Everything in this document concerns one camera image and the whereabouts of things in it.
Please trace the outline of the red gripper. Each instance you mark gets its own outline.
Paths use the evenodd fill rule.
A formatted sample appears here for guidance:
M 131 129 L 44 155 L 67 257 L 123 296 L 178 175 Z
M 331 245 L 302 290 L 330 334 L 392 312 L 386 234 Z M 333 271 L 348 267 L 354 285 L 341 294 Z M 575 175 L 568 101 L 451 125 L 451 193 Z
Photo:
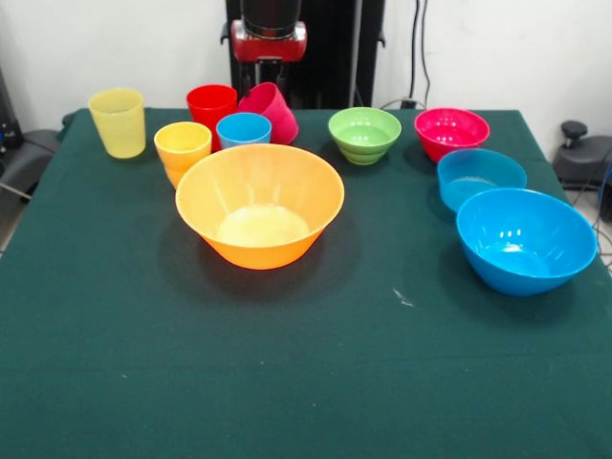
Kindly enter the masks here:
M 295 28 L 294 33 L 284 39 L 271 40 L 257 37 L 243 28 L 232 28 L 230 32 L 234 57 L 240 64 L 241 91 L 248 94 L 252 88 L 252 63 L 261 60 L 278 60 L 275 84 L 280 92 L 287 87 L 288 64 L 298 62 L 305 55 L 307 31 Z

